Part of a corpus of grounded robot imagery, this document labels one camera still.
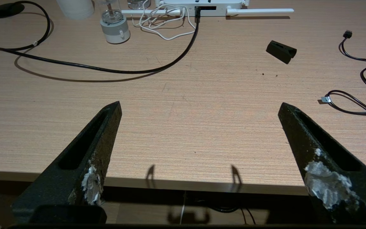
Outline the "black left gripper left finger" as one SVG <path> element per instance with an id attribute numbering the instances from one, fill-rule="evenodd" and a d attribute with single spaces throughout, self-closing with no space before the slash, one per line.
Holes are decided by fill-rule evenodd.
<path id="1" fill-rule="evenodd" d="M 122 117 L 103 107 L 12 204 L 18 224 L 104 224 L 104 182 Z"/>

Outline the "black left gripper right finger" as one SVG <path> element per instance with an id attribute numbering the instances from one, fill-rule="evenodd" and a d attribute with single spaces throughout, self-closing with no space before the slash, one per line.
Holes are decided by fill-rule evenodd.
<path id="1" fill-rule="evenodd" d="M 296 106 L 278 118 L 318 218 L 366 225 L 366 165 Z"/>

